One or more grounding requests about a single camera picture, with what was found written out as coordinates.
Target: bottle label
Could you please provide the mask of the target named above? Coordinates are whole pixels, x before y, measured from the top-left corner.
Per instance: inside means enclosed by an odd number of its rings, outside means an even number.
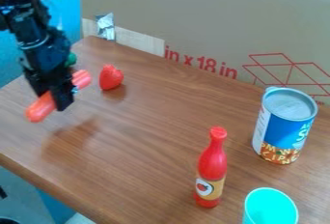
[[[220,181],[207,181],[198,176],[196,179],[197,194],[201,198],[209,201],[219,198],[224,188],[225,178],[226,177]]]

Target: cup rim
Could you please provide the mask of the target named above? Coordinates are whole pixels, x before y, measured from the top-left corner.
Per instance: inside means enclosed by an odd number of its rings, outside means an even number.
[[[293,200],[284,192],[282,192],[281,190],[275,189],[275,188],[271,188],[271,187],[260,187],[260,188],[256,188],[252,191],[249,192],[249,194],[247,194],[247,196],[245,197],[245,202],[244,202],[244,213],[246,214],[246,216],[249,218],[249,220],[253,223],[253,224],[258,224],[256,223],[250,216],[249,211],[247,211],[247,201],[249,199],[249,197],[251,197],[252,194],[256,193],[257,191],[260,190],[272,190],[272,191],[276,191],[280,194],[282,194],[283,196],[285,196],[293,205],[294,211],[295,211],[295,221],[294,224],[298,223],[299,220],[299,211],[298,211],[298,207],[295,205],[295,203],[293,202]]]

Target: red bottle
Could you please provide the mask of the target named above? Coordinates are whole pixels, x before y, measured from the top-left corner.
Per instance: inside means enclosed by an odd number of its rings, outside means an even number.
[[[197,166],[196,203],[205,208],[214,208],[220,203],[227,173],[227,157],[223,142],[227,131],[219,126],[212,127],[210,144],[200,155]]]

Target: bottle cap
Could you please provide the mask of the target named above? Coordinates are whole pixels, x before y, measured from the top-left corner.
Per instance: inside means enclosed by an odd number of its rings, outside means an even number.
[[[214,126],[210,129],[209,135],[212,140],[223,141],[227,138],[227,131],[220,126]]]

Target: can lid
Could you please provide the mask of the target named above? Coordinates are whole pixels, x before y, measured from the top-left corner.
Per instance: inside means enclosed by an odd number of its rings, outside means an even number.
[[[267,91],[263,104],[272,114],[288,120],[304,121],[317,113],[317,104],[310,96],[290,88]]]

